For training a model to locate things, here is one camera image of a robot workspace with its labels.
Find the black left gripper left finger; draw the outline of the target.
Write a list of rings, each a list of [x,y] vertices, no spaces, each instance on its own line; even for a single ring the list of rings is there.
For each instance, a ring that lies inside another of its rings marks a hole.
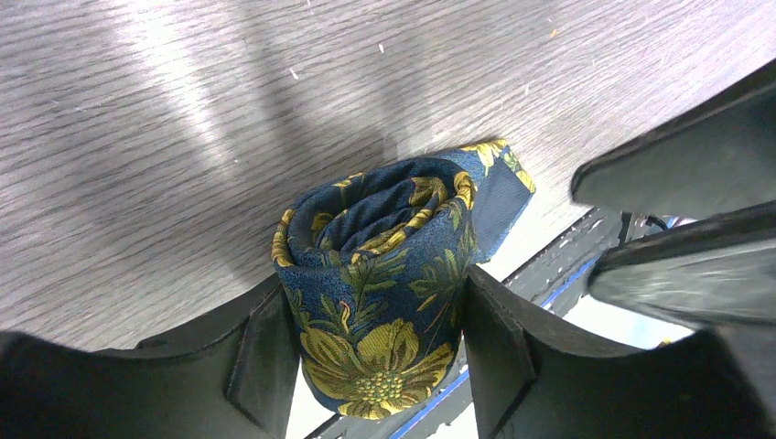
[[[298,355],[271,276],[141,341],[84,351],[1,335],[4,438],[282,438]]]

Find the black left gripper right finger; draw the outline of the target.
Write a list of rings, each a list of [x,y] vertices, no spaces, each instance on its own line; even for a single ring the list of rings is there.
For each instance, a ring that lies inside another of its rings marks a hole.
[[[598,336],[470,271],[464,341],[482,438],[772,438],[775,332],[659,348]]]

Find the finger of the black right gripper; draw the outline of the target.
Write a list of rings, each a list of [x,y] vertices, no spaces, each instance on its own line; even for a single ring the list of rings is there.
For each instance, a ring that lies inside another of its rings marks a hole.
[[[700,220],[775,199],[775,63],[575,172],[576,203]]]
[[[587,277],[600,302],[698,328],[775,324],[775,205],[751,206],[605,252]]]

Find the blue yellow floral tie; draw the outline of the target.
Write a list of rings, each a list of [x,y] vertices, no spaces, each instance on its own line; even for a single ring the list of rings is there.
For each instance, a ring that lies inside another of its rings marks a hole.
[[[336,178],[287,209],[272,260],[318,402],[380,420],[425,401],[458,354],[470,268],[534,192],[495,139]]]

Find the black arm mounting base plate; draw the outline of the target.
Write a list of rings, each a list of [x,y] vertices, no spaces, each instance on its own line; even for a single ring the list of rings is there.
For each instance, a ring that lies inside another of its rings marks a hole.
[[[502,284],[521,298],[565,316],[583,298],[583,277],[598,257],[627,241],[673,227],[677,217],[638,217],[592,209],[546,247],[508,275]],[[382,421],[334,415],[309,438],[476,438],[468,359],[461,350],[458,370],[443,380],[435,396],[420,407]]]

